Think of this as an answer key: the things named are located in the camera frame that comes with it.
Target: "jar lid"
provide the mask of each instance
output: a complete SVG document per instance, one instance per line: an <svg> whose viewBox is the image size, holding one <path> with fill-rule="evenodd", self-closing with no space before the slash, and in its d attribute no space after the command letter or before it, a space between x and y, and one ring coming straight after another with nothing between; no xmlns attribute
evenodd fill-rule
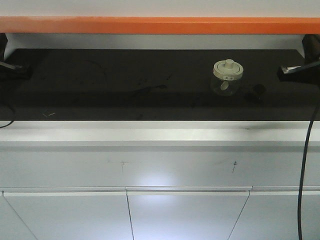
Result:
<svg viewBox="0 0 320 240"><path fill-rule="evenodd" d="M213 66L213 74L224 81L234 81L242 78L244 68L232 59L218 61Z"/></svg>

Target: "orange edge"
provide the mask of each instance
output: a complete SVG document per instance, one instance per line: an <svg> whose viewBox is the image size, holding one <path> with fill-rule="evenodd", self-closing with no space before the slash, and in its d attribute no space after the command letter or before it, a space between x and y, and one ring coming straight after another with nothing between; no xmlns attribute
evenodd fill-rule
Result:
<svg viewBox="0 0 320 240"><path fill-rule="evenodd" d="M320 34L320 17L0 16L0 33Z"/></svg>

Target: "glass jar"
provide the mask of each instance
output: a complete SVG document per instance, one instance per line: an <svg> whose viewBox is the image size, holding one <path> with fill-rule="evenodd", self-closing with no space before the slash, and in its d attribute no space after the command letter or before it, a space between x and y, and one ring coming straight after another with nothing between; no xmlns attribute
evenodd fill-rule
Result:
<svg viewBox="0 0 320 240"><path fill-rule="evenodd" d="M218 61L214 64L211 89L220 96L231 96L240 87L244 68L232 59Z"/></svg>

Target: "black object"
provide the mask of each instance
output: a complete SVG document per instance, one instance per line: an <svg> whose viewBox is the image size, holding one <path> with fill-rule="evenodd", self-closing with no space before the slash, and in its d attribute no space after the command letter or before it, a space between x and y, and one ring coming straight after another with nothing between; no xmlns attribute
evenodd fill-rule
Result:
<svg viewBox="0 0 320 240"><path fill-rule="evenodd" d="M7 43L6 34L0 33L0 82L30 79L32 71L28 65L15 65L5 62Z"/></svg>
<svg viewBox="0 0 320 240"><path fill-rule="evenodd" d="M282 82L305 83L320 86L320 35L307 34L303 40L305 65L283 67L277 75Z"/></svg>

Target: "black cord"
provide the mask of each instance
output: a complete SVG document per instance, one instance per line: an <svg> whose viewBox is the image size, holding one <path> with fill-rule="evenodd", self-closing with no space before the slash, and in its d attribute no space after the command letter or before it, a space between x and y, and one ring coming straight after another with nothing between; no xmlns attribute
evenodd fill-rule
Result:
<svg viewBox="0 0 320 240"><path fill-rule="evenodd" d="M11 112L12 112L12 115L13 115L13 117L12 117L13 120L11 120L11 121L10 121L8 124L6 124L6 125L0 126L0 129L4 129L4 128L10 126L11 124L13 124L13 123L15 122L16 110L15 110L9 103L7 103L4 99L1 99L1 103L2 103L5 107L7 107L8 109L10 109Z"/></svg>
<svg viewBox="0 0 320 240"><path fill-rule="evenodd" d="M8 124L3 125L3 126L0 126L0 129L4 129L4 128L6 128L6 127L10 126L11 124L13 124L13 123L14 123L14 121L15 121L15 120L11 120Z"/></svg>
<svg viewBox="0 0 320 240"><path fill-rule="evenodd" d="M297 207L297 220L298 220L298 235L299 240L303 240L302 238L302 224L301 224L301 203L302 203L302 192L304 187L304 179L305 179L305 170L306 170L306 161L307 161L307 152L308 152L308 145L309 145L309 138L311 134L311 129L316 119L317 113L320 109L320 101L317 103L313 114L310 119L308 131L306 133L306 138L304 142L303 148L303 157L302 157L302 165L301 165L301 174L300 174L300 183L299 183L299 193L298 193L298 207Z"/></svg>

